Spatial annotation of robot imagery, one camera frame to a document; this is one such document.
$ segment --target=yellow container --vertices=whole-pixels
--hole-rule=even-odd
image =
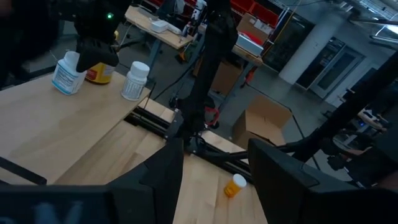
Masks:
[[[232,180],[228,182],[226,187],[224,188],[224,193],[229,198],[234,197],[241,189],[243,189],[248,183],[244,179],[244,177],[240,174],[233,175]]]
[[[119,32],[114,32],[115,40],[118,39]],[[86,80],[95,84],[108,84],[112,80],[112,73],[115,67],[98,63],[91,69],[87,70]]]

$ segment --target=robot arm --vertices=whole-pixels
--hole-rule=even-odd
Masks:
[[[85,71],[97,63],[116,66],[116,51],[111,47],[114,31],[124,19],[130,0],[51,0],[50,14],[54,19],[72,21],[80,36],[76,51],[80,58],[76,67]]]

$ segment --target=white cap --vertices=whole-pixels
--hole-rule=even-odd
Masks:
[[[149,74],[149,67],[142,62],[133,62],[131,64],[130,72],[132,75],[139,78],[146,78]]]
[[[240,188],[244,188],[248,184],[241,174],[235,174],[232,179],[234,180],[234,183]]]
[[[72,69],[76,70],[77,62],[79,61],[80,54],[74,51],[68,51],[63,59],[65,63]]]

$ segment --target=green light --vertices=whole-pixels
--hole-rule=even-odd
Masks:
[[[113,14],[110,12],[110,13],[108,13],[107,15],[106,15],[106,18],[108,18],[108,19],[112,19],[113,18]]]

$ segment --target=white pill bottle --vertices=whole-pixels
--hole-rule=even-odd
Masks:
[[[77,52],[68,51],[55,68],[52,84],[65,95],[77,93],[85,80],[87,71],[76,71],[79,56]]]
[[[139,100],[147,83],[148,74],[148,65],[142,62],[133,62],[130,71],[127,73],[126,81],[124,81],[122,96],[131,101]]]

